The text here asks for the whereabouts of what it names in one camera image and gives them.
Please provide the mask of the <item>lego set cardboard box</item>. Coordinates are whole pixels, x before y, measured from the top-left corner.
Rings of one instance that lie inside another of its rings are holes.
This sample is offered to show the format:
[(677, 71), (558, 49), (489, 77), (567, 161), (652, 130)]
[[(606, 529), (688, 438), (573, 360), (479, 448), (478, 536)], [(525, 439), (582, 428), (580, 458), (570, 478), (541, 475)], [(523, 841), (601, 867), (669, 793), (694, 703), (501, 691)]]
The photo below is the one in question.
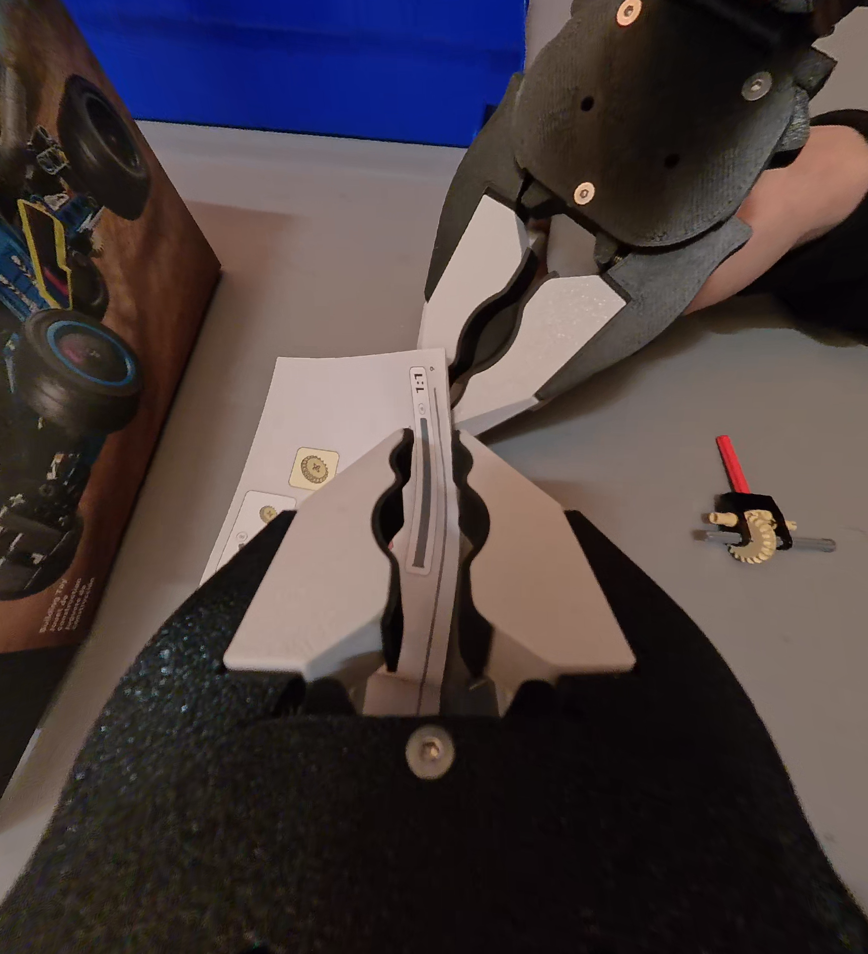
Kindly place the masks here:
[(88, 636), (221, 266), (63, 2), (0, 2), (0, 800)]

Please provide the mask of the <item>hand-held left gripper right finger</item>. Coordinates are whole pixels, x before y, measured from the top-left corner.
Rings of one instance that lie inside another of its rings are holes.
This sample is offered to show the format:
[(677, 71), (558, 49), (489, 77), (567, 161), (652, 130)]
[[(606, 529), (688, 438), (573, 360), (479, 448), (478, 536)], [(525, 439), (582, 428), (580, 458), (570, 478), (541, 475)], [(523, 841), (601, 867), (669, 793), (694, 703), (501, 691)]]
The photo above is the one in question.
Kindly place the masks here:
[(633, 670), (635, 655), (566, 512), (465, 431), (453, 435), (462, 549), (453, 645), (464, 705)]

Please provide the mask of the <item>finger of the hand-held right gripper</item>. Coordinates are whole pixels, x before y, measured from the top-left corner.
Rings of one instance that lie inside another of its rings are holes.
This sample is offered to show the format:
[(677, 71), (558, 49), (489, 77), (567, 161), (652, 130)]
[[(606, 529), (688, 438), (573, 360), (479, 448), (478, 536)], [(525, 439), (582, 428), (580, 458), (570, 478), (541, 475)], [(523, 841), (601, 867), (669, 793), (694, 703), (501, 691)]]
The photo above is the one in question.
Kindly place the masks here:
[(539, 266), (539, 233), (507, 206), (483, 196), (456, 249), (426, 294), (418, 347), (441, 348), (448, 369), (469, 371), (495, 353), (503, 323)]
[(455, 427), (478, 436), (544, 406), (547, 386), (625, 307), (597, 276), (594, 250), (594, 235), (576, 222), (550, 222), (544, 273), (478, 336), (452, 409)]

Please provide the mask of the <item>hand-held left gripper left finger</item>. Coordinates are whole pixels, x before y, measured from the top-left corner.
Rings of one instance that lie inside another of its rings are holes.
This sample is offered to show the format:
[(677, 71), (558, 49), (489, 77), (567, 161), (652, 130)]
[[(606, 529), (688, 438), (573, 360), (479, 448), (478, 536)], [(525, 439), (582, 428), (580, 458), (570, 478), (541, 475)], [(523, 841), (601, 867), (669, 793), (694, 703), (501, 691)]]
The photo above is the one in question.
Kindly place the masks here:
[(395, 430), (298, 507), (224, 654), (229, 670), (306, 682), (395, 671), (404, 615), (391, 545), (413, 452), (413, 430)]

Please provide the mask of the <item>instruction booklet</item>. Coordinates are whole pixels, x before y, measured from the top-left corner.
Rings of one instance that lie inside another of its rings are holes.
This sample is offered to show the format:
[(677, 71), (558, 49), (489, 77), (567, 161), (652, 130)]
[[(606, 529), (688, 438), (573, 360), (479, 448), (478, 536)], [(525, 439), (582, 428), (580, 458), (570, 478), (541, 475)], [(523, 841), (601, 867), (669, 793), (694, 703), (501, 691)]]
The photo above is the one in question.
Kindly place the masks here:
[(358, 682), (366, 715), (441, 711), (461, 558), (458, 491), (442, 349), (276, 361), (236, 494), (201, 583), (278, 516), (293, 518), (311, 495), (395, 430), (414, 432), (405, 524), (391, 548), (400, 569), (404, 629), (394, 672)]

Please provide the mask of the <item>person's right hand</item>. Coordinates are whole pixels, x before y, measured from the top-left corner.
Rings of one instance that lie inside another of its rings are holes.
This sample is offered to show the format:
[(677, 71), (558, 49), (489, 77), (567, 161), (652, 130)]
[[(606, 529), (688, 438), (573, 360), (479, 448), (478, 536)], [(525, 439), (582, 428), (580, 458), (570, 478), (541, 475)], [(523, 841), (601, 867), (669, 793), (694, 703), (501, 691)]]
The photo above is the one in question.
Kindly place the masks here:
[(788, 253), (845, 221), (867, 194), (868, 140), (847, 126), (813, 129), (795, 161), (755, 183), (738, 210), (750, 238), (714, 270), (685, 314), (747, 289)]

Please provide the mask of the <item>blue plastic bin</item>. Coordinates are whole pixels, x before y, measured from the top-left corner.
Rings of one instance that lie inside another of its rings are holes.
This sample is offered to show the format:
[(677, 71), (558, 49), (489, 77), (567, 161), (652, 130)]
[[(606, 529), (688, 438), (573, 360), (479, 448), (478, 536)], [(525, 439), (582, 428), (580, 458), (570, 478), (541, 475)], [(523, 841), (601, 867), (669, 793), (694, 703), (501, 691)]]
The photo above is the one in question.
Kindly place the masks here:
[(466, 147), (523, 68), (523, 1), (71, 1), (138, 120)]

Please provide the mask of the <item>grey lego axle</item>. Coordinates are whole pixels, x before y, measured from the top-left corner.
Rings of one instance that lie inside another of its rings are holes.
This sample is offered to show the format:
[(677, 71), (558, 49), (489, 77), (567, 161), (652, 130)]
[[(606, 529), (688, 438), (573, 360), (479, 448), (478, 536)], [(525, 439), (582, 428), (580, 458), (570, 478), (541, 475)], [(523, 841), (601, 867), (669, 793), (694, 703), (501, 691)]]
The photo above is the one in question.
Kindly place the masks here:
[[(743, 545), (742, 535), (737, 531), (723, 531), (714, 529), (693, 530), (691, 531), (691, 536), (696, 541), (719, 543), (727, 547), (740, 547)], [(828, 538), (808, 538), (804, 536), (797, 536), (792, 538), (790, 548), (801, 551), (829, 554), (835, 552), (836, 542)]]

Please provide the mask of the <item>black lego gear assembly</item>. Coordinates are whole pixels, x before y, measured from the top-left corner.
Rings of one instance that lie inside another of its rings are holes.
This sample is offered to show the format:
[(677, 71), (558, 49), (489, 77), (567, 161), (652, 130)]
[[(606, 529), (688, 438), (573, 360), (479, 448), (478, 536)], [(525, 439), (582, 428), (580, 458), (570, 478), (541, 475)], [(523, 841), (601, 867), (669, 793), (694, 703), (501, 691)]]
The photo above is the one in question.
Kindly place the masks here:
[(715, 499), (715, 508), (704, 521), (713, 528), (711, 540), (723, 542), (736, 561), (761, 565), (774, 555), (793, 548), (796, 524), (788, 521), (774, 497), (753, 493), (732, 440), (715, 439), (729, 490)]

